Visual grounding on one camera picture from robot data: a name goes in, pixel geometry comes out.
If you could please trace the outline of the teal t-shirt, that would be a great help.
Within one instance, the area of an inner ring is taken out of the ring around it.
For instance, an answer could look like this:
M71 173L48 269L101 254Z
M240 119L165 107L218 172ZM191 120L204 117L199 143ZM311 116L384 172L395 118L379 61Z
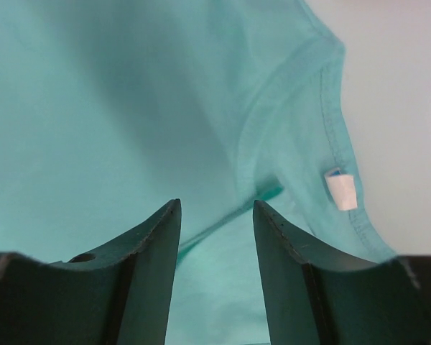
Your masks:
M0 1L0 252L53 262L172 198L168 344L269 342L256 199L354 256L394 256L351 175L345 48L304 1Z

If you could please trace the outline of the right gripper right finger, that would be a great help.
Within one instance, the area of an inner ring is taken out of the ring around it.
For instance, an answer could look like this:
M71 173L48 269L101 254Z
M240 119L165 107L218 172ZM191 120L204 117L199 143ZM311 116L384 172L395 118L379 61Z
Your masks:
M273 344L431 344L431 257L370 262L263 201L253 221Z

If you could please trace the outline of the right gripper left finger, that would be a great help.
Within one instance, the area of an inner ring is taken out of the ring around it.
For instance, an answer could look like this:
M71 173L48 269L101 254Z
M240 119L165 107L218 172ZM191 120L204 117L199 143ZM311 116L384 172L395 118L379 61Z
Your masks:
M0 344L163 344L180 229L173 199L68 262L0 252Z

